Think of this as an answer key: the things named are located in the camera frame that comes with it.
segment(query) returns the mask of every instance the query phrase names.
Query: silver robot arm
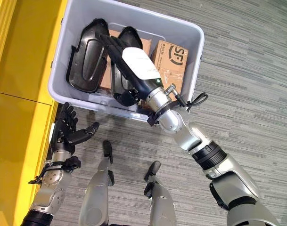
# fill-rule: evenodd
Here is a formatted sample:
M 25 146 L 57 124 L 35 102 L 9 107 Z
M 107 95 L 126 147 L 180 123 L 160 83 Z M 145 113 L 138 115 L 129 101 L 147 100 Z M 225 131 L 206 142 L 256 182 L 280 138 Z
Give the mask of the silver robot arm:
M 50 142 L 52 159 L 45 162 L 39 176 L 29 184 L 41 185 L 34 201 L 24 217 L 22 226 L 49 226 L 64 201 L 73 170 L 81 167 L 81 161 L 72 156 L 75 145 L 90 139 L 99 127 L 95 122 L 87 129 L 76 131 L 78 119 L 73 107 L 66 102 L 56 121 Z
M 162 87 L 154 90 L 147 102 L 154 115 L 159 115 L 155 122 L 172 134 L 176 143 L 195 159 L 212 180 L 211 193 L 218 205 L 229 211 L 227 226 L 278 226 L 274 216 L 260 203 L 259 189 L 247 172 L 189 120 L 185 107 L 171 104 L 170 91 L 178 95 L 174 88 L 171 85 L 167 90 Z

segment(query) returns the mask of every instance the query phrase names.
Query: gray plastic bin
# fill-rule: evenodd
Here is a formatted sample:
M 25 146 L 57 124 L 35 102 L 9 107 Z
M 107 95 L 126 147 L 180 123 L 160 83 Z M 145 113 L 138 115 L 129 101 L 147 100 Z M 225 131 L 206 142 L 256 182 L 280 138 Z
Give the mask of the gray plastic bin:
M 112 97 L 100 93 L 84 93 L 66 82 L 71 46 L 78 45 L 83 28 L 94 18 L 105 19 L 109 29 L 116 31 L 121 31 L 125 26 L 135 27 L 141 38 L 152 39 L 150 52 L 159 40 L 187 48 L 189 54 L 181 95 L 184 99 L 191 100 L 204 44 L 204 33 L 199 26 L 112 0 L 69 0 L 48 83 L 49 93 L 56 101 L 68 101 L 77 107 L 129 119 L 146 121 L 148 118 L 135 112 L 135 105 L 124 107 Z

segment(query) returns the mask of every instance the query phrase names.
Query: cardboard box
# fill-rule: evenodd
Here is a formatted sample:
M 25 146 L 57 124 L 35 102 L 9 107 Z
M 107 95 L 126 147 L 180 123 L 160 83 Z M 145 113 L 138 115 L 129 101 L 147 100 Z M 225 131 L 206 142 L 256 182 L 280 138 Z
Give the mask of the cardboard box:
M 109 31 L 110 31 L 111 36 L 118 37 L 120 34 L 120 32 L 117 32 L 117 31 L 113 31 L 113 30 L 109 30 Z M 151 47 L 151 40 L 141 39 L 141 41 L 142 41 L 143 50 L 148 55 L 149 49 Z M 109 56 L 107 57 L 107 68 L 102 78 L 100 88 L 111 89 L 111 59 Z
M 160 72 L 164 89 L 174 83 L 176 90 L 181 92 L 188 53 L 183 47 L 162 40 L 158 42 L 151 60 Z

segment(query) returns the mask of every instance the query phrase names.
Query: yellow wall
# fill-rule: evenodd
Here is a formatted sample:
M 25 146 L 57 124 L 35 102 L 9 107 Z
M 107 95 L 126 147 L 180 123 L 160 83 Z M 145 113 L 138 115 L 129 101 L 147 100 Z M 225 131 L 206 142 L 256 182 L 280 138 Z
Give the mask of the yellow wall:
M 9 8 L 13 12 L 12 17 L 1 17 L 0 13 L 2 226 L 21 224 L 37 189 L 27 182 L 39 174 L 46 158 L 49 130 L 57 109 L 47 83 L 66 2 L 0 0 L 0 12 L 8 13 Z

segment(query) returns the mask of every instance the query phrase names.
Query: sf logo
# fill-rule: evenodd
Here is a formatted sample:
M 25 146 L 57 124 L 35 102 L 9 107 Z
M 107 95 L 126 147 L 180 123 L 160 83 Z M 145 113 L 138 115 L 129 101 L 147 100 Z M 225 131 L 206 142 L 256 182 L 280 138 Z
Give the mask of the sf logo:
M 171 46 L 170 50 L 168 51 L 168 57 L 170 58 L 170 61 L 172 61 L 175 65 L 183 65 L 183 54 L 184 49 Z

